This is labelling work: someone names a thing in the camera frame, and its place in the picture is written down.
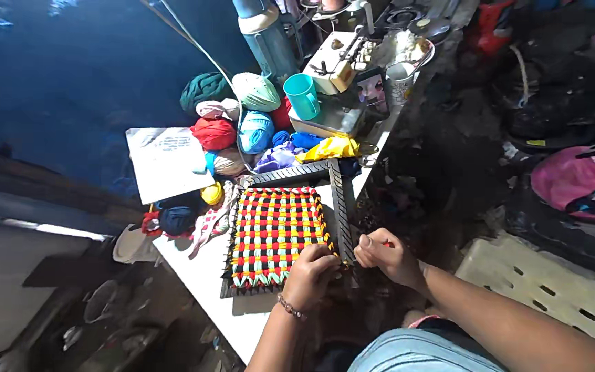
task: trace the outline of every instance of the blue wall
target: blue wall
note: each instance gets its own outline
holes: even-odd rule
[[[169,4],[228,71],[258,68],[231,0]],[[0,0],[0,149],[135,197],[124,131],[194,123],[180,93],[215,70],[138,0]]]

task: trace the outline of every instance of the white cup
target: white cup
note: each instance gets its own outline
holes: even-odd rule
[[[415,67],[412,63],[400,62],[387,68],[385,79],[389,81],[389,98],[391,106],[402,105],[408,100],[413,84],[415,84]]]

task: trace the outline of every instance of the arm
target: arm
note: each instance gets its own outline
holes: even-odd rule
[[[416,289],[511,371],[595,371],[595,339],[508,297],[419,263],[385,229],[360,237],[355,256],[362,266],[378,266],[394,282]]]
[[[325,294],[327,283],[332,279],[339,264],[339,258],[333,256],[327,246],[306,246],[286,279],[282,292],[284,300],[294,309],[306,312],[309,316],[309,310]],[[270,312],[259,344],[245,371],[289,371],[299,329],[304,327],[302,323],[301,319],[289,314],[277,303]]]

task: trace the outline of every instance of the white plastic crate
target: white plastic crate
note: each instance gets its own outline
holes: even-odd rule
[[[595,281],[544,258],[514,236],[476,239],[456,276],[595,338]]]

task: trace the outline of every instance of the woven potholder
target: woven potholder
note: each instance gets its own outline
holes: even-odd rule
[[[222,277],[231,278],[237,288],[281,285],[309,244],[334,246],[316,190],[244,190]]]

